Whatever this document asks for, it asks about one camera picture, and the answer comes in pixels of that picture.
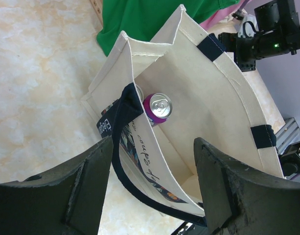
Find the purple soda can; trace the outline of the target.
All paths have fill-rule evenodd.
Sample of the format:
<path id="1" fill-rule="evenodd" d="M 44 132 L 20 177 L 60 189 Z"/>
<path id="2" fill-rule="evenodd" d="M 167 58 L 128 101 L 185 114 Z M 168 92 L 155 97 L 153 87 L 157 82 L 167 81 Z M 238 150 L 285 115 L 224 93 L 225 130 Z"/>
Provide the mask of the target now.
<path id="1" fill-rule="evenodd" d="M 166 122 L 173 111 L 170 98 L 163 93 L 148 95 L 142 104 L 152 127 Z"/>

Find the cream canvas tote bag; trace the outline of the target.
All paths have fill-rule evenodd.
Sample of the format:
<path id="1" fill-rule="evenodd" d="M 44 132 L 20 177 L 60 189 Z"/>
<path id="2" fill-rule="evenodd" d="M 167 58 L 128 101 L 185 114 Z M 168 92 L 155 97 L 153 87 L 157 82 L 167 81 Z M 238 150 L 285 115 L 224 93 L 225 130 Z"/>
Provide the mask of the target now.
<path id="1" fill-rule="evenodd" d="M 168 120 L 152 127 L 145 98 L 167 95 Z M 101 137 L 114 136 L 113 168 L 139 201 L 169 216 L 202 224 L 205 211 L 193 143 L 282 178 L 276 138 L 256 93 L 216 36 L 180 5 L 149 41 L 120 32 L 82 98 Z"/>

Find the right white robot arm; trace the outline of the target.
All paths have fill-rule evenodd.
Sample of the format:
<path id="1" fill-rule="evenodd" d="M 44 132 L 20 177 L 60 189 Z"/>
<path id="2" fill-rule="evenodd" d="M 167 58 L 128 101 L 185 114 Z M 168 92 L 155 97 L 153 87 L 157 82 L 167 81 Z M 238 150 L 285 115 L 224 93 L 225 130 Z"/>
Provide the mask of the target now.
<path id="1" fill-rule="evenodd" d="M 237 10 L 233 17 L 241 21 L 239 32 L 223 32 L 218 40 L 242 72 L 254 71 L 257 60 L 295 55 L 300 49 L 300 21 L 292 0 L 272 0 L 255 8 L 253 16 Z"/>

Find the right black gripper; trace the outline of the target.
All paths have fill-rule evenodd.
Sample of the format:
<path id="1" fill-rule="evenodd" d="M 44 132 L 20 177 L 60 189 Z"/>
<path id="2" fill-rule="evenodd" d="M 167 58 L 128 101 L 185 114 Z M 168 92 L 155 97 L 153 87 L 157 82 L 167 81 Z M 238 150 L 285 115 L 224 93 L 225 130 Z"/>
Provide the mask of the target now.
<path id="1" fill-rule="evenodd" d="M 226 52 L 233 52 L 233 60 L 241 71 L 254 71 L 259 58 L 259 36 L 242 38 L 237 33 L 223 32 L 218 35 L 218 40 L 225 46 Z"/>

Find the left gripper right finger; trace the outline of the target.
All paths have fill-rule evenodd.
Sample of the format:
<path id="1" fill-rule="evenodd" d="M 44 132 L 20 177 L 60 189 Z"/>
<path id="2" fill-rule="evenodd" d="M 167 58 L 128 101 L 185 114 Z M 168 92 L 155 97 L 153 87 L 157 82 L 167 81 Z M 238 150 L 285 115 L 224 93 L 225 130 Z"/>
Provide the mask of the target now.
<path id="1" fill-rule="evenodd" d="M 203 138 L 194 159 L 212 235 L 300 235 L 300 183 L 257 170 Z"/>

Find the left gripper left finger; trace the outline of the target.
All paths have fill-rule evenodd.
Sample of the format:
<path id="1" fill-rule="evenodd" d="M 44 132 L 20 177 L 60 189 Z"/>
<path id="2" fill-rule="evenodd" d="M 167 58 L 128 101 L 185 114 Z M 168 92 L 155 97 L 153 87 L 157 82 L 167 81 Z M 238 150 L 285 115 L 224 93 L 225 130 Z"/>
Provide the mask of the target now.
<path id="1" fill-rule="evenodd" d="M 0 235 L 95 235 L 110 173 L 113 141 L 19 182 L 0 184 Z"/>

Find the red soda can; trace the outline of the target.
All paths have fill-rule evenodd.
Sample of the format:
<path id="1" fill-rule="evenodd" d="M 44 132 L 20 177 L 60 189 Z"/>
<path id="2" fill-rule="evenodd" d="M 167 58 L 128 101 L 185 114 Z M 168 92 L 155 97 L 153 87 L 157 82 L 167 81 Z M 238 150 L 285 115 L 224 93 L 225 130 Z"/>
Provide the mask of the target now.
<path id="1" fill-rule="evenodd" d="M 138 84 L 136 84 L 136 89 L 137 89 L 137 93 L 140 96 L 141 101 L 144 101 L 144 93 L 143 93 L 141 87 Z"/>

